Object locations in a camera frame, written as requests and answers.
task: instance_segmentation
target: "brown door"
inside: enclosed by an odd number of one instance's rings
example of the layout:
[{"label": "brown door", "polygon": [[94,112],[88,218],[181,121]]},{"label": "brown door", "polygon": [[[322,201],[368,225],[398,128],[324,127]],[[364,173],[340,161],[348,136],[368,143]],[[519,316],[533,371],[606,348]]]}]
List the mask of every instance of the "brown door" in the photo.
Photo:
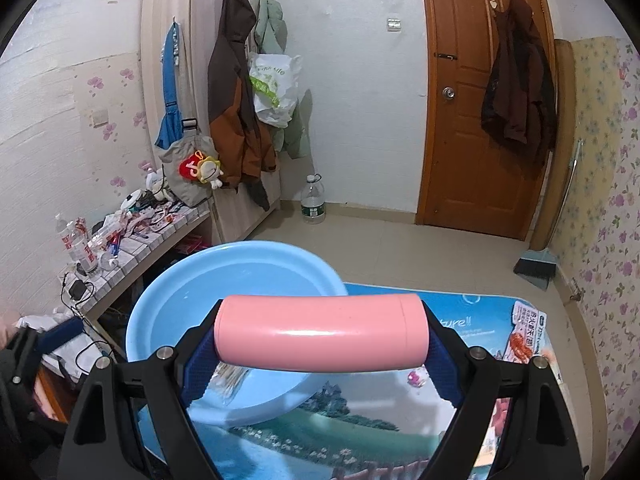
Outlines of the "brown door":
[{"label": "brown door", "polygon": [[[553,34],[546,0],[526,1],[549,45]],[[430,124],[417,221],[524,239],[540,195],[542,168],[500,147],[480,126],[498,46],[492,4],[505,10],[509,0],[426,0]],[[551,52],[547,47],[553,63]]]}]

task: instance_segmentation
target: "silver bolt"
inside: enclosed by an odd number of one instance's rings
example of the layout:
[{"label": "silver bolt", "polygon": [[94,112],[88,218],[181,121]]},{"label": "silver bolt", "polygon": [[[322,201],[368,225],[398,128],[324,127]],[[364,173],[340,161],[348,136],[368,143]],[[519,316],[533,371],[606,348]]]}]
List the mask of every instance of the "silver bolt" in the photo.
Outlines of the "silver bolt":
[{"label": "silver bolt", "polygon": [[536,368],[540,368],[541,370],[543,370],[544,368],[549,366],[549,361],[547,361],[545,358],[543,358],[541,355],[536,355],[533,358],[533,365]]},{"label": "silver bolt", "polygon": [[109,359],[108,357],[100,357],[95,362],[95,367],[99,368],[100,370],[104,370],[110,364],[111,364],[111,359]]},{"label": "silver bolt", "polygon": [[174,349],[171,348],[170,346],[162,346],[156,351],[156,357],[162,360],[168,359],[173,354],[174,354]]},{"label": "silver bolt", "polygon": [[482,361],[486,357],[486,350],[480,346],[472,346],[469,349],[469,354],[476,361]]}]

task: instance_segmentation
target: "broom handle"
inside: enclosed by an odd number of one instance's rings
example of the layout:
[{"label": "broom handle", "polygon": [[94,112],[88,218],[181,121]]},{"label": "broom handle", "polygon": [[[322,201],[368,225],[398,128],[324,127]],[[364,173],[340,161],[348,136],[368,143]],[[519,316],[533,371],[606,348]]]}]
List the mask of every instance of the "broom handle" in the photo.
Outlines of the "broom handle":
[{"label": "broom handle", "polygon": [[583,144],[584,141],[582,139],[578,139],[575,143],[575,155],[574,161],[570,166],[569,181],[567,182],[566,188],[564,189],[564,196],[562,197],[560,211],[558,211],[558,216],[556,217],[556,221],[554,222],[554,228],[551,229],[551,236],[549,237],[549,242],[546,244],[547,247],[549,247],[549,245],[551,244],[551,240],[553,240],[554,235],[556,234],[556,228],[558,227],[560,217],[562,216],[562,211],[564,210],[564,206],[566,205],[566,199],[569,196],[569,190],[571,189],[571,183],[574,180],[575,168],[578,166],[578,160],[580,159],[580,152],[582,151]]}]

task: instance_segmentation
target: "pink cylinder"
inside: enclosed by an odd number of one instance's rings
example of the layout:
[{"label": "pink cylinder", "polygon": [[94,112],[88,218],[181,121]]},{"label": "pink cylinder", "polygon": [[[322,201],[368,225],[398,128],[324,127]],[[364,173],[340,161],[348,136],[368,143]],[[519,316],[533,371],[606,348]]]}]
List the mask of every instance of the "pink cylinder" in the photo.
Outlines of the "pink cylinder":
[{"label": "pink cylinder", "polygon": [[416,294],[229,296],[214,326],[226,363],[295,372],[376,372],[424,364],[429,327]]}]

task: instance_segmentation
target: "dark brown jacket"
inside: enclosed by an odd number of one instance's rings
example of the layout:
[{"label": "dark brown jacket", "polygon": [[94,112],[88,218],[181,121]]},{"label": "dark brown jacket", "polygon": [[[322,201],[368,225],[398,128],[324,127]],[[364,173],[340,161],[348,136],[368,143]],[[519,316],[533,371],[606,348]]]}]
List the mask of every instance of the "dark brown jacket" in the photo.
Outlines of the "dark brown jacket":
[{"label": "dark brown jacket", "polygon": [[498,53],[482,103],[482,129],[529,160],[542,162],[556,143],[556,106],[542,38],[525,0],[496,12]]},{"label": "dark brown jacket", "polygon": [[275,171],[271,137],[255,115],[244,44],[256,23],[249,0],[222,0],[218,39],[209,62],[209,131],[231,187]]}]

